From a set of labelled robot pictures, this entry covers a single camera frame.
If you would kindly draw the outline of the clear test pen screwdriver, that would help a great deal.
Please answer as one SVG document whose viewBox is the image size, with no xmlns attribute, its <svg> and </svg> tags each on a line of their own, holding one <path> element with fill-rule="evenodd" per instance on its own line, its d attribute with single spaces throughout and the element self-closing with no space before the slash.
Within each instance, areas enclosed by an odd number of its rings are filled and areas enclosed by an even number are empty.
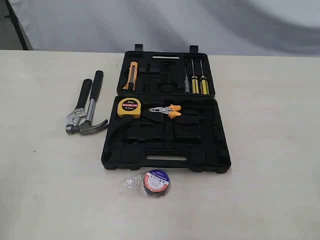
<svg viewBox="0 0 320 240">
<path fill-rule="evenodd" d="M 187 74 L 186 66 L 184 66 L 184 92 L 185 93 L 189 93 L 190 92 L 189 80 L 188 80 L 188 74 Z"/>
</svg>

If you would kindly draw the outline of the black metal stand pole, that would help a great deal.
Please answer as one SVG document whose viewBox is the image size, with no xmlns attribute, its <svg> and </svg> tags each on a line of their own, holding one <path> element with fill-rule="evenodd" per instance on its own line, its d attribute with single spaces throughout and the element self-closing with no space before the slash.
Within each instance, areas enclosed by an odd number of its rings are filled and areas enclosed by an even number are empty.
<svg viewBox="0 0 320 240">
<path fill-rule="evenodd" d="M 24 35 L 24 31 L 20 25 L 19 19 L 12 8 L 10 2 L 8 0 L 4 0 L 5 6 L 7 8 L 8 13 L 4 15 L 3 17 L 5 19 L 10 19 L 10 22 L 12 23 L 14 30 L 16 32 L 16 35 L 18 37 L 18 40 L 20 42 L 20 45 L 24 51 L 29 51 L 31 50 L 31 47 L 27 45 L 27 41 Z"/>
</svg>

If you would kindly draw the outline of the orange handled pliers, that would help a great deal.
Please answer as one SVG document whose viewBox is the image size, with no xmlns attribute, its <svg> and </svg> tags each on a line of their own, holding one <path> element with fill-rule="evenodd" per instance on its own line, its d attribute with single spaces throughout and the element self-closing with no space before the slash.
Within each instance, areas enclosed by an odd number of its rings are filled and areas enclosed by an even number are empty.
<svg viewBox="0 0 320 240">
<path fill-rule="evenodd" d="M 167 107 L 163 107 L 163 106 L 152 107 L 152 108 L 149 108 L 148 111 L 153 113 L 161 113 L 164 115 L 168 115 L 170 119 L 174 119 L 175 117 L 182 115 L 181 109 L 182 107 L 180 105 L 171 104 L 170 106 L 167 106 Z"/>
</svg>

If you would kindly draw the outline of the yellow black screwdriver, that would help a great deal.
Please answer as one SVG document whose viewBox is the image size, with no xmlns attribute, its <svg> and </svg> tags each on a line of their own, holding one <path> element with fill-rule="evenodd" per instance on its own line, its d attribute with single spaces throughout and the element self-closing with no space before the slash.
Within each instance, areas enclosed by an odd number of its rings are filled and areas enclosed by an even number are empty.
<svg viewBox="0 0 320 240">
<path fill-rule="evenodd" d="M 191 77 L 191 81 L 192 81 L 192 93 L 193 94 L 199 94 L 199 82 L 198 82 L 198 77 L 195 74 L 195 66 L 194 66 L 194 61 L 193 59 L 191 59 L 191 64 L 192 64 L 192 77 Z"/>
<path fill-rule="evenodd" d="M 209 91 L 208 79 L 204 74 L 202 60 L 200 60 L 200 68 L 201 68 L 200 91 L 202 95 L 209 95 L 210 91 Z"/>
</svg>

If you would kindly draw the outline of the yellow black screwdriver right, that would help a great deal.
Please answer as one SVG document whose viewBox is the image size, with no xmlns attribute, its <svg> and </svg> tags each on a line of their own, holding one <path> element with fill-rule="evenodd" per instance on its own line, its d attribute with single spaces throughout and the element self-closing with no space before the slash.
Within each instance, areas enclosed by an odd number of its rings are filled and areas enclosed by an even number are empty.
<svg viewBox="0 0 320 240">
<path fill-rule="evenodd" d="M 200 60 L 200 68 L 201 68 L 200 91 L 202 95 L 209 95 L 210 91 L 209 91 L 208 79 L 204 74 L 202 60 Z"/>
</svg>

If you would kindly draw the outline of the orange utility knife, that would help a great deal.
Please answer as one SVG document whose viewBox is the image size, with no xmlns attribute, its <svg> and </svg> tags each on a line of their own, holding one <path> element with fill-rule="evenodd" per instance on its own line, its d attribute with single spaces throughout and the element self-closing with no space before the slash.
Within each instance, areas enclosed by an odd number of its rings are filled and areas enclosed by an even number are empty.
<svg viewBox="0 0 320 240">
<path fill-rule="evenodd" d="M 136 61 L 132 61 L 129 66 L 129 73 L 127 78 L 127 83 L 124 85 L 124 90 L 136 90 L 136 80 L 138 75 L 138 63 Z"/>
</svg>

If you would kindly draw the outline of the yellow tape measure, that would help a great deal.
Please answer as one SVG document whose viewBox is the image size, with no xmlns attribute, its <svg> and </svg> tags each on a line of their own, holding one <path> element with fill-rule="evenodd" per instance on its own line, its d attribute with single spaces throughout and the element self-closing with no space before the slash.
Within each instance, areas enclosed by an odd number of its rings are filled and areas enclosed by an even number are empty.
<svg viewBox="0 0 320 240">
<path fill-rule="evenodd" d="M 117 115 L 122 118 L 129 115 L 134 119 L 141 117 L 141 102 L 137 98 L 128 97 L 122 99 L 117 106 Z"/>
</svg>

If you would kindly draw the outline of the black electrical tape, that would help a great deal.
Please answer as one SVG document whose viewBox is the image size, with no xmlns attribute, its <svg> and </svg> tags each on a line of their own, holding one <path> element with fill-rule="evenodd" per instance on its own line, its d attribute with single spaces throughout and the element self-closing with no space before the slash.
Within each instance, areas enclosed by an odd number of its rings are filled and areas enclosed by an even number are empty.
<svg viewBox="0 0 320 240">
<path fill-rule="evenodd" d="M 162 169 L 138 173 L 121 181 L 121 186 L 141 196 L 160 198 L 171 189 L 171 179 Z"/>
</svg>

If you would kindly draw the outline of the adjustable wrench black handle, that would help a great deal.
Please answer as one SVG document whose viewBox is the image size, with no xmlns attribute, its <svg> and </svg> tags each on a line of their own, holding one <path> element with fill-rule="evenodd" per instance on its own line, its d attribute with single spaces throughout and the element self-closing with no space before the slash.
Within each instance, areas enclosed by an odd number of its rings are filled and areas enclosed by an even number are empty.
<svg viewBox="0 0 320 240">
<path fill-rule="evenodd" d="M 78 101 L 74 110 L 66 116 L 66 124 L 77 126 L 82 118 L 84 118 L 87 113 L 85 111 L 85 106 L 88 100 L 88 96 L 92 87 L 92 80 L 87 78 L 82 82 L 80 94 Z"/>
</svg>

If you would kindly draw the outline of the black plastic tool case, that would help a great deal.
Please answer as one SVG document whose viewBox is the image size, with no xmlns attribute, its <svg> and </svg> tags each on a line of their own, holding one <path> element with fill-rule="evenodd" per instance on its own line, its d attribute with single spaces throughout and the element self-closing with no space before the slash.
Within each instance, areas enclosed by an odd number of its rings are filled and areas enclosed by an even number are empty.
<svg viewBox="0 0 320 240">
<path fill-rule="evenodd" d="M 191 59 L 199 94 L 192 92 Z M 200 60 L 209 95 L 201 94 Z M 133 61 L 138 63 L 135 90 L 125 90 Z M 185 92 L 184 66 L 189 92 Z M 223 174 L 231 167 L 210 62 L 196 45 L 188 52 L 156 52 L 144 51 L 137 44 L 124 54 L 116 91 L 101 155 L 105 169 L 186 168 Z M 125 98 L 141 102 L 139 119 L 118 116 L 118 104 Z M 166 114 L 148 111 L 170 105 L 181 106 L 181 116 L 170 119 Z"/>
</svg>

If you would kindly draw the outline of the yellow black screwdriver left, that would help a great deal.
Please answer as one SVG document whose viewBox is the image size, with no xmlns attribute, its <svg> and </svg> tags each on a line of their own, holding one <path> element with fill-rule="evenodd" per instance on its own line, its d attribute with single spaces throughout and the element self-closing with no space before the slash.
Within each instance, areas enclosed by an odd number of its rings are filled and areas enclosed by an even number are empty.
<svg viewBox="0 0 320 240">
<path fill-rule="evenodd" d="M 191 77 L 191 81 L 192 81 L 192 93 L 193 94 L 199 94 L 199 82 L 198 82 L 198 77 L 195 74 L 195 66 L 194 66 L 194 61 L 193 59 L 191 59 L 191 64 L 192 64 L 192 77 Z"/>
</svg>

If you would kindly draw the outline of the claw hammer black handle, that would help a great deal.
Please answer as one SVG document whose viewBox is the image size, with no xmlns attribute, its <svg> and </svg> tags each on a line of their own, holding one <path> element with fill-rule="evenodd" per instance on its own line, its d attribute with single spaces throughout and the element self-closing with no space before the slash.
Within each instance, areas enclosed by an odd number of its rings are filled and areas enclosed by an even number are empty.
<svg viewBox="0 0 320 240">
<path fill-rule="evenodd" d="M 68 135 L 72 134 L 80 134 L 82 136 L 92 135 L 99 133 L 108 127 L 108 120 L 105 119 L 99 124 L 93 125 L 94 113 L 96 108 L 96 103 L 99 99 L 101 87 L 103 83 L 104 72 L 101 70 L 97 70 L 94 75 L 94 79 L 92 80 L 92 85 L 90 89 L 90 93 L 88 95 L 85 112 L 86 116 L 82 118 L 78 125 L 67 125 L 65 126 L 65 131 Z"/>
</svg>

